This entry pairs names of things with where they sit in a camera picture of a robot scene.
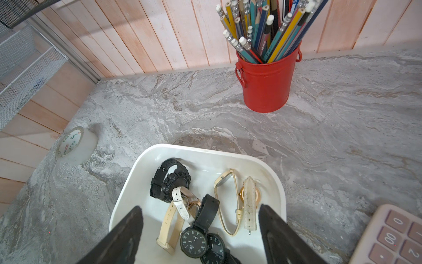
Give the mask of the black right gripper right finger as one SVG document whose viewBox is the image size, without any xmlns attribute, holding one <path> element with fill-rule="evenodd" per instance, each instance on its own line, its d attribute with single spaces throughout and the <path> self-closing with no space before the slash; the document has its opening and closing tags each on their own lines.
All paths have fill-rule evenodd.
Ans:
<svg viewBox="0 0 422 264">
<path fill-rule="evenodd" d="M 270 206 L 260 206 L 258 219 L 267 263 L 325 263 Z"/>
</svg>

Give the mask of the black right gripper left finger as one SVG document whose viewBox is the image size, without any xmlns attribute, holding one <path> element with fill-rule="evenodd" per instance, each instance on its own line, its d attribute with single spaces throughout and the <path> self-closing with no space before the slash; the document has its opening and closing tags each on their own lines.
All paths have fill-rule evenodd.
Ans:
<svg viewBox="0 0 422 264">
<path fill-rule="evenodd" d="M 142 210 L 135 206 L 79 263 L 133 264 L 143 227 Z"/>
</svg>

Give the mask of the cream band watch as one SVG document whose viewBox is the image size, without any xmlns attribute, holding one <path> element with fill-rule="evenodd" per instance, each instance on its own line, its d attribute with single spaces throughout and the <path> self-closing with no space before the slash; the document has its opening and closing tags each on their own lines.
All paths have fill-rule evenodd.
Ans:
<svg viewBox="0 0 422 264">
<path fill-rule="evenodd" d="M 173 201 L 170 203 L 164 217 L 157 244 L 170 255 L 174 255 L 184 220 L 178 213 Z"/>
</svg>

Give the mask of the small cream watch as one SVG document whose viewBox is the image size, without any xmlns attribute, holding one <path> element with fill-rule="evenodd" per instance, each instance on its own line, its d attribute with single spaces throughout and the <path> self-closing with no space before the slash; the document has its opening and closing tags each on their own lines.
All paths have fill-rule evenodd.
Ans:
<svg viewBox="0 0 422 264">
<path fill-rule="evenodd" d="M 243 202 L 243 222 L 244 228 L 249 234 L 257 230 L 257 208 L 261 200 L 261 193 L 256 181 L 252 177 L 247 177 L 243 182 L 240 191 L 240 198 Z"/>
</svg>

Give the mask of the black round face watch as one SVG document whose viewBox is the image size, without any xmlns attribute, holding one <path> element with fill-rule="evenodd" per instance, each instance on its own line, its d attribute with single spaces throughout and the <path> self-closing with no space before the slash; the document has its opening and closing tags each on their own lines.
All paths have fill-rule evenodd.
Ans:
<svg viewBox="0 0 422 264">
<path fill-rule="evenodd" d="M 207 243 L 207 251 L 200 257 L 202 264 L 241 264 L 241 261 L 231 254 L 219 235 L 208 233 Z"/>
</svg>

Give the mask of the black strap watch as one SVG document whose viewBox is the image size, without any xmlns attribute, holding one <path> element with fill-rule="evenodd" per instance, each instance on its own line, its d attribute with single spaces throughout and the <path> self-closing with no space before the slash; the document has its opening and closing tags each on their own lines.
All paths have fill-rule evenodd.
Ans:
<svg viewBox="0 0 422 264">
<path fill-rule="evenodd" d="M 186 228 L 180 237 L 182 252 L 190 258 L 200 258 L 208 247 L 207 234 L 219 209 L 219 200 L 207 194 L 192 226 Z"/>
</svg>

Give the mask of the gold beige watch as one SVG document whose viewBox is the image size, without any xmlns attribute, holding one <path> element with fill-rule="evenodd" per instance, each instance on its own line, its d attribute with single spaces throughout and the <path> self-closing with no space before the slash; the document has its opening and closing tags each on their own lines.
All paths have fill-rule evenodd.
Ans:
<svg viewBox="0 0 422 264">
<path fill-rule="evenodd" d="M 229 181 L 229 178 L 233 178 L 235 195 L 233 197 L 228 197 L 227 187 L 223 185 Z M 230 237 L 236 236 L 241 225 L 243 212 L 242 212 L 242 202 L 239 196 L 237 176 L 233 169 L 228 169 L 226 172 L 221 174 L 213 184 L 214 197 L 220 201 L 218 209 L 218 217 L 222 225 L 223 231 Z M 236 202 L 236 209 L 234 210 L 236 216 L 236 227 L 233 231 L 230 231 L 226 226 L 226 220 L 229 220 L 229 208 L 234 206 Z"/>
</svg>

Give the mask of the rose gold small watch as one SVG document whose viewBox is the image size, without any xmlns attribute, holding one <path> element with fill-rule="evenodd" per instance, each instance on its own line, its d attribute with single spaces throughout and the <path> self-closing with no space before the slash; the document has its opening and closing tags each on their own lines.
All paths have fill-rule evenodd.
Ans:
<svg viewBox="0 0 422 264">
<path fill-rule="evenodd" d="M 186 187 L 177 187 L 172 191 L 173 203 L 179 215 L 192 223 L 201 207 L 200 199 Z"/>
</svg>

